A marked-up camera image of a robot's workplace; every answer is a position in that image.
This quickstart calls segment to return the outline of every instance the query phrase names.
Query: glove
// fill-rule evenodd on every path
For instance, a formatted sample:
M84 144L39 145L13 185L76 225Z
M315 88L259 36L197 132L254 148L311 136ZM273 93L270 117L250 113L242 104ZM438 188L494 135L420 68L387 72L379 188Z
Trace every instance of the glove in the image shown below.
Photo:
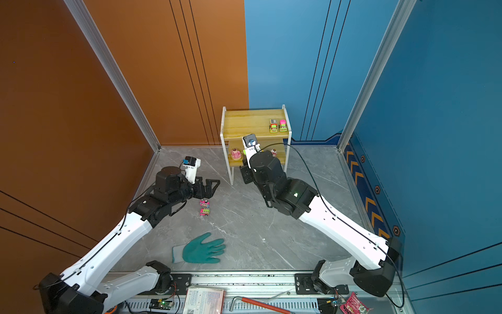
M219 263L220 259L214 258L213 256L225 253L223 250L225 248L225 245L223 244L225 240L217 239L207 243L202 243L202 241L207 239L210 235L211 233L207 232L186 244L182 253L183 260L187 263L196 264ZM176 260L176 251L179 251L179 249L176 249L176 247L173 248L173 262Z

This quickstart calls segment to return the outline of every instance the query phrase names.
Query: wooden shelf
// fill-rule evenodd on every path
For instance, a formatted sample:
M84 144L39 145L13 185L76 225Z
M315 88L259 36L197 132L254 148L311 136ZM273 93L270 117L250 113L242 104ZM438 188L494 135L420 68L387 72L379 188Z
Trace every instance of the wooden shelf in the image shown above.
M265 150L272 151L274 148L277 151L277 158L280 160L281 165L286 164L286 149L284 147L284 144L281 144L282 138L276 138L276 139L262 139L259 140L260 147L266 147L269 146L270 144L274 144L272 146L269 146L265 148ZM230 152L232 149L237 148L240 150L242 153L244 146L242 145L242 139L240 140L229 140L228 141L228 163L230 167L238 167L242 166L242 160L233 160Z
M270 133L270 119L276 119L278 124L281 120L286 120L284 110L227 111L225 112L225 121L223 125L223 138L226 141L241 140L245 135L255 134L258 140L287 139L289 137L289 130L286 132L277 131L276 133Z

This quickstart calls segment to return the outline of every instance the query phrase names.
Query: blue wall panel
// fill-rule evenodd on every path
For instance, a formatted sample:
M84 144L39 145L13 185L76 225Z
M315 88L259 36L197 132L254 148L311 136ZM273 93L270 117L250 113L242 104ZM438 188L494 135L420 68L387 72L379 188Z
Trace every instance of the blue wall panel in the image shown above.
M397 2L246 0L249 108L286 104L297 141L340 132Z
M413 275L500 242L501 14L502 3L495 0L417 1L356 128L406 231L408 288L490 266L476 253ZM490 251L494 265L502 256L500 249ZM474 289L501 277L497 267L410 295ZM451 308L472 296L464 292L414 305L418 314L455 312ZM495 311L492 305L479 309Z

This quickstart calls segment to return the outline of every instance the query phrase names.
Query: black stripe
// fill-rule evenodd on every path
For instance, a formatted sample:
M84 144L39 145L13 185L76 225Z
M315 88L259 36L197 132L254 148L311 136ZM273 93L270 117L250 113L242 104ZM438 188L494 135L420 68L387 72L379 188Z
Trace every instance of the black stripe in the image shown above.
M89 238L89 239L91 239L91 240L94 240L94 241L96 241L96 242L99 242L98 240L95 240L95 239L91 238L90 236L88 236L88 235L86 235L86 234L84 234L84 233L82 233L82 232L80 232L80 231L76 230L75 228L70 227L69 225L67 225L67 224L65 224L65 223L63 223L63 222L61 222L61 221L59 221L59 220L57 220L57 219L55 219L55 218L53 218L53 217L49 216L48 214L46 214L46 213L44 213L44 212L39 211L39 210L38 210L38 209L36 209L35 207L33 207L33 206L30 206L30 205L26 204L26 203L25 203L25 202L23 202L22 200L19 200L19 199L15 198L14 196L12 196L12 195L10 195L10 194L7 194L7 193L5 193L5 192L4 192L4 191L2 191L2 190L0 190L0 192L1 192L1 193L3 193L3 194L5 194L5 195L7 195L8 197L10 197L10 198L12 198L12 199L17 200L17 201L18 201L18 202L20 202L21 204L28 206L29 208L33 209L34 211L37 211L37 212L41 213L42 215L47 216L47 217L49 217L50 219L52 219L52 220L54 220L54 221L59 222L60 224L62 224L62 225L64 225L64 226L66 226L66 227L68 227L68 228L70 228L71 230L76 231L76 232L80 233L81 235L88 237L88 238Z
M48 232L50 232L50 233L52 233L52 234L55 234L56 236L60 236L61 238L64 238L64 239L66 239L66 240L68 240L68 241L70 241L70 242L73 242L73 243L75 243L75 244L78 244L78 245L83 246L84 248L86 248L86 249L89 249L89 250L90 250L90 248L86 247L85 245L82 245L82 244L80 244L80 243L78 243L78 242L75 242L75 241L73 241L73 240L71 240L71 239L68 239L68 238L66 238L65 236L62 236L62 235L60 235L60 234L57 234L57 233L55 233L55 232L54 232L54 231L52 231L52 230L49 230L49 229L47 229L47 228L42 227L41 225L38 225L38 224L36 224L36 223L34 223L34 222L31 222L31 221L29 221L28 219L24 219L24 218L23 218L23 217L21 217L21 216L18 216L18 215L14 214L14 213L11 213L11 212L10 212L10 211L8 211L8 210L5 210L5 209L3 209L3 208L1 208L1 207L0 207L0 210L2 210L2 211L4 211L4 212L6 212L6 213L8 213L8 214L11 214L12 216L15 216L15 217L17 217L17 218L19 218L19 219L22 219L22 220L24 220L25 222L28 222L28 223L30 223L30 224L32 224L32 225L35 225L35 226L37 226L37 227L39 227L39 228L42 228L42 229L44 229L44 230L46 230L46 231L48 231Z
M342 37L343 26L345 25L345 20L347 19L347 13L348 13L348 8L350 7L350 1L351 0L349 0L349 2L348 2L347 12L345 12L345 18L343 19L342 29L340 31L340 36L338 37L338 43L336 44L335 55L333 56L333 61L331 62L331 68L329 69L328 80L326 81L326 86L324 86L324 93L322 94L321 104L319 105L319 111L317 112L317 118L315 120L314 130L312 131L312 137L310 138L310 140L312 140L314 138L315 127L317 126L317 120L319 120L319 113L321 112L322 102L324 101L324 95L326 94L326 88L328 87L329 77L331 76L331 69L333 69L333 63L335 62L336 52L338 51L338 45L340 44L340 38Z
M176 17L174 16L173 4L171 3L171 0L169 0L169 5L171 6L171 12L173 13L174 24L176 25L176 30L178 31L178 37L180 38L181 49L183 50L183 55L185 56L185 62L187 63L188 75L190 76L190 81L192 82L195 100L197 101L197 106L199 107L200 119L202 120L202 126L204 127L204 132L206 133L207 144L210 145L209 137L207 136L206 125L204 124L204 119L202 118L202 111L200 110L199 99L197 99L197 93L195 92L195 86L193 84L192 74L190 73L190 67L188 66L188 60L185 54L185 48L183 48L183 42L181 41L180 30L178 29L178 23L176 22Z
M462 293L462 292L469 292L469 291L475 291L475 290L493 288L493 287L498 287L498 286L502 286L502 283L492 284L492 285L489 285L489 286L484 286L484 287L479 287L479 288L473 288L473 289L467 289L467 290L462 290L462 291L457 291L457 292L450 292L450 293L445 293L445 294L440 294L440 295L433 295L433 296L423 297L423 298L420 298L420 299L415 299L415 300L410 300L410 301L420 301L420 300L432 299L432 298L435 298L435 297L440 297L440 296L445 296L445 295L452 295L452 294L457 294L457 293Z
M326 58L324 58L324 65L322 66L321 79L319 80L319 86L317 87L317 93L315 95L315 101L314 101L314 108L312 108L312 115L310 116L309 128L307 129L307 136L305 137L305 140L307 140L307 138L309 137L310 126L312 124L312 118L314 117L315 103L317 102L317 97L319 96L319 90L321 89L322 77L324 76L324 68L326 67L326 61L328 60L329 48L331 47L331 40L333 40L333 33L335 32L336 21L338 20L338 13L340 12L340 5L341 4L342 4L342 1L340 0L340 3L338 4L338 10L336 11L336 17L335 17L335 23L333 24L333 30L331 31L331 38L329 39L328 51L326 52Z
M190 4L190 12L192 13L193 27L195 28L195 36L197 37L197 45L199 45L200 60L202 60L202 70L204 71L204 77L206 78L207 92L209 94L209 103L211 104L211 111L213 112L214 125L216 126L216 135L218 134L218 123L216 123L216 116L214 115L213 100L211 99L211 91L209 89L209 83L207 82L206 67L204 66L204 58L202 58L202 50L200 49L199 35L197 34L197 27L195 26L195 18L193 17L192 2L188 0Z
M324 29L322 30L321 44L319 45L319 52L317 53L317 61L315 62L314 76L312 77L312 85L310 85L309 100L307 100L307 108L305 109L305 117L303 118L302 133L300 134L300 141L303 136L303 128L305 127L305 119L309 110L310 95L312 94L312 87L314 87L315 72L317 71L317 63L319 63L319 56L321 55L322 40L324 39L324 32L326 31L326 23L328 23L329 8L331 7L331 0L329 0L328 13L326 13L326 21L324 22Z
M418 287L423 287L423 286L426 286L428 284L432 284L432 283L436 283L436 282L440 282L440 281L444 281L444 280L448 280L448 279L460 277L460 276L463 276L463 275L472 274L472 273L475 273L475 272L478 272L478 271L487 270L487 269L494 268L494 267L499 267L499 266L502 266L502 263L501 264L497 264L497 265L492 265L492 266L484 267L484 268L480 268L480 269L476 269L476 270L473 270L473 271L469 271L469 272L466 272L466 273L463 273L463 274L451 276L451 277L448 277L448 278L439 279L439 280L432 281L432 282L429 282L429 283L424 283L424 284L421 284L421 285L418 285L418 286L414 286L414 287L408 288L407 290L415 289L415 288L418 288Z
M17 232L15 232L15 231L10 230L10 229L4 228L4 227L2 227L2 226L0 226L0 229L4 229L4 230L7 230L7 231L10 231L10 232L12 232L12 233L14 233L14 234L17 234L18 236L21 236L21 237L24 237L24 238L27 238L27 239L33 240L33 241L38 242L38 243L41 243L41 244L43 244L43 245L47 245L48 247L51 247L51 248L56 249L56 250L59 250L59 251L61 251L61 252L68 253L68 254L73 255L73 256L75 256L75 257L78 257L78 258L80 258L80 257L81 257L81 256L75 255L75 254L73 254L73 253L66 252L65 250L61 250L61 249L59 249L59 248L56 248L55 246L52 246L52 245L50 245L50 244L44 243L44 242L42 242L42 241L35 240L35 239L33 239L33 238L30 238L30 237L28 237L28 236L22 235L22 234L20 234L20 233L17 233Z
M409 277L409 276L416 275L416 274L421 273L421 272L423 272L423 271L426 271L426 270L432 269L432 268L434 268L434 267L438 267L438 266L444 265L444 264L449 263L449 262L456 261L457 259L461 259L461 258L463 258L463 257L466 257L466 256L469 256L469 255L472 255L472 254L475 254L475 253L478 253L478 252L481 252L481 251L484 251L484 250L490 249L490 248L495 247L495 246L500 245L500 244L502 244L502 242L495 243L495 244L493 244L493 245L487 246L487 247L485 247L485 248L479 249L479 250L474 251L474 252L471 252L471 253L469 253L469 254L465 254L465 255L462 255L462 256L456 257L456 258L454 258L454 259L451 259L451 260L449 260L449 261L442 262L442 263L440 263L440 264L437 264L437 265L434 265L434 266L428 267L428 268L426 268L426 269L422 269L422 270L420 270L420 271L414 272L413 274L406 275L406 276L404 276L403 278L406 278L406 277Z
M202 94L202 101L204 101L204 108L206 108L207 121L209 122L209 129L211 130L211 137L213 138L213 143L215 144L216 141L214 140L213 127L211 126L211 119L209 118L209 113L207 110L206 97L204 97L204 91L202 90L202 83L200 82L199 69L197 68L197 62L195 62L195 55L193 53L192 41L190 40L190 33L188 32L188 26L187 26L187 21L185 19L185 13L183 12L183 6L181 5L181 0L179 0L179 1L180 1L180 7L181 7L181 14L183 15L183 21L185 22L185 29L187 30L188 43L190 44L190 50L192 51L192 58L193 58L193 63L195 65L195 72L197 72L197 78L199 79L199 86L200 86L200 93Z

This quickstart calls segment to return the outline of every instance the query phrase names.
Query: orange chevron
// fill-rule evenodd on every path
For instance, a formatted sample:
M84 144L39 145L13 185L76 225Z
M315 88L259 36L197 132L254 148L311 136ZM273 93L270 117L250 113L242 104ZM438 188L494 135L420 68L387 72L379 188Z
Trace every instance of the orange chevron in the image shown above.
M371 203L371 204L373 204L375 206L377 205L377 204L375 204L374 200L372 200L371 198L367 197L366 198L366 212L368 212L368 203Z
M347 163L348 163L348 156L349 155L354 155L354 153L353 152L347 152Z
M362 173L356 171L355 172L355 186L357 186L357 177L364 178L364 176L362 175Z
M382 217L380 217L379 215L377 215L377 214L375 214L375 213L373 212L373 213L371 213L371 225L372 225L373 227L375 227L375 218L376 218L376 219L378 219L378 220L380 220L381 222L384 222L384 221L382 220Z
M355 161L351 161L351 162L350 162L350 173L352 173L352 170L353 170L353 168L354 168L354 165L358 166L359 164L358 164L357 162L355 162Z
M383 231L382 229L378 228L378 236L381 237L382 235L384 237L386 237L387 239L390 239L390 236L387 233L385 233L385 231Z

